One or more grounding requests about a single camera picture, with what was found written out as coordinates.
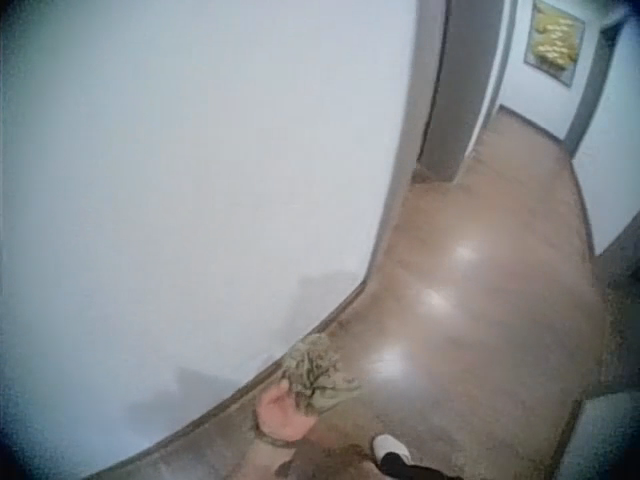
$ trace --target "polished floor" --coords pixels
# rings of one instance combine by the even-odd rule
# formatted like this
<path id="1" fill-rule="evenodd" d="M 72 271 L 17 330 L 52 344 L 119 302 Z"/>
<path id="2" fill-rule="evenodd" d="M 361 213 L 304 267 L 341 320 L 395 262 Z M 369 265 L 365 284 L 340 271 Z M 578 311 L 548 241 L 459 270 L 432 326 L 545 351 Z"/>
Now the polished floor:
<path id="1" fill-rule="evenodd" d="M 544 477 L 605 334 L 569 159 L 501 112 L 459 182 L 411 187 L 328 333 L 363 392 L 320 420 L 287 478 L 380 478 L 369 442 L 385 431 L 468 480 Z M 107 478 L 224 478 L 251 442 L 252 403 Z"/>

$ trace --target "crumpled paper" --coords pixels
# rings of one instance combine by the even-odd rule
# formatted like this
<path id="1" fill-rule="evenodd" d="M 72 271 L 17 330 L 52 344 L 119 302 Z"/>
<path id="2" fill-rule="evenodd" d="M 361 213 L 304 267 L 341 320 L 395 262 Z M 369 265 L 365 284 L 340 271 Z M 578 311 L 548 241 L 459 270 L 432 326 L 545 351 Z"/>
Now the crumpled paper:
<path id="1" fill-rule="evenodd" d="M 297 342 L 284 356 L 282 366 L 296 407 L 307 415 L 325 413 L 360 391 L 360 384 L 343 371 L 338 354 L 322 333 Z"/>

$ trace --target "framed painting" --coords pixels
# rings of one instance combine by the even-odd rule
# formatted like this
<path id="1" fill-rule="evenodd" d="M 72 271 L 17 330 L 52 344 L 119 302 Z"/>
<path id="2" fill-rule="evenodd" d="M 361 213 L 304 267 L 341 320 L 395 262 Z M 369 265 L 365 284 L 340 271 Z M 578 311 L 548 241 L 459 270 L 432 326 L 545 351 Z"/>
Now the framed painting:
<path id="1" fill-rule="evenodd" d="M 580 56 L 584 22 L 542 0 L 533 2 L 525 63 L 571 87 Z"/>

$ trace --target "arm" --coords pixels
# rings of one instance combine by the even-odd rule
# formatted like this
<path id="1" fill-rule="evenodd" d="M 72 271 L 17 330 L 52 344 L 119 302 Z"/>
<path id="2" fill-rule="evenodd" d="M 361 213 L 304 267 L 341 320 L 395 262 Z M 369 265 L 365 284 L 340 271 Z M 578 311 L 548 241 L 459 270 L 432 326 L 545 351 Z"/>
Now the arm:
<path id="1" fill-rule="evenodd" d="M 289 391 L 289 382 L 282 380 L 269 387 L 256 403 L 258 428 L 268 437 L 284 442 L 303 438 L 318 417 L 307 416 L 296 409 L 295 398 Z M 256 439 L 240 464 L 233 480 L 272 480 L 276 469 L 293 457 L 294 448 L 281 448 Z"/>

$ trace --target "white sneaker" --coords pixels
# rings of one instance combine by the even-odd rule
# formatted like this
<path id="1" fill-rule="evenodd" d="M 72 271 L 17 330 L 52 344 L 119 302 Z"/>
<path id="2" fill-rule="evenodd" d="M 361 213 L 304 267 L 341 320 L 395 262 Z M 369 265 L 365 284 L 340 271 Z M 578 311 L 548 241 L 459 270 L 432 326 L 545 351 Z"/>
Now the white sneaker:
<path id="1" fill-rule="evenodd" d="M 378 465 L 380 465 L 380 461 L 382 457 L 384 457 L 387 453 L 393 452 L 397 453 L 402 457 L 402 459 L 406 462 L 407 465 L 411 465 L 411 455 L 409 454 L 409 449 L 404 446 L 400 440 L 392 437 L 388 433 L 383 435 L 378 435 L 373 439 L 373 453 L 376 456 L 376 460 L 378 461 Z"/>

